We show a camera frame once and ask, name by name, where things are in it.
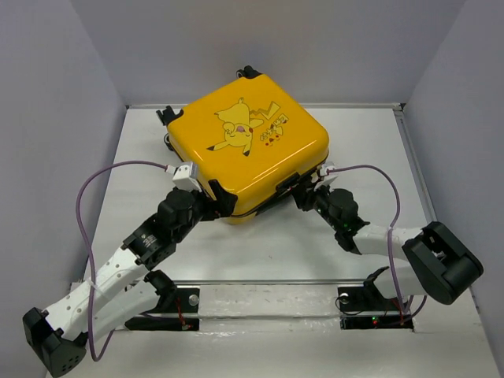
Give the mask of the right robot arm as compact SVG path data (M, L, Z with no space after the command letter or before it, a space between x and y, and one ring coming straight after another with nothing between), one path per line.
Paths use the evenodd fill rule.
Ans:
M387 265L365 278L362 298L370 308L417 295L450 305L484 273L480 260L441 222L423 228L384 227L363 220L346 189L298 185L292 194L300 210L322 217L343 250L387 258Z

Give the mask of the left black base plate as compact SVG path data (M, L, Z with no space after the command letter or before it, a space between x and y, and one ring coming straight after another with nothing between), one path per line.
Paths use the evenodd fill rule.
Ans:
M129 331L196 332L200 328L199 297L199 287L178 287L171 303L158 303L126 321L124 327Z

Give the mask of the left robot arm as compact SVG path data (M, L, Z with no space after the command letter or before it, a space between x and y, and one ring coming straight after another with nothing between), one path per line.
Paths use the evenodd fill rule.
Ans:
M90 278L58 302L23 315L26 340L51 376L68 374L92 341L135 315L172 306L176 285L157 266L197 223L230 217L238 202L217 180L209 187L210 195L174 187Z

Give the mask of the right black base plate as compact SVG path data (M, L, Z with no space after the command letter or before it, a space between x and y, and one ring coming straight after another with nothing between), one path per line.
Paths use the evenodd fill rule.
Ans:
M400 312L398 303L365 286L338 287L335 306L342 330L413 330L413 320Z

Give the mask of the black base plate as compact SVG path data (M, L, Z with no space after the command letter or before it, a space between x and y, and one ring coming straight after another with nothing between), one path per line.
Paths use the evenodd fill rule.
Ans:
M400 312L398 303L365 286L338 287L335 306L342 330L413 330L413 320Z
M199 297L199 287L178 287L171 303L158 303L126 321L124 327L129 331L196 332L200 328Z

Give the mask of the yellow hard-shell suitcase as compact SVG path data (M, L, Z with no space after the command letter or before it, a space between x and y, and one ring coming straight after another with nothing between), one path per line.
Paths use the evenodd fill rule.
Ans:
M251 66L231 83L185 105L156 112L165 144L198 166L210 195L216 179L239 197L231 224L244 223L288 197L328 158L329 136L284 89Z

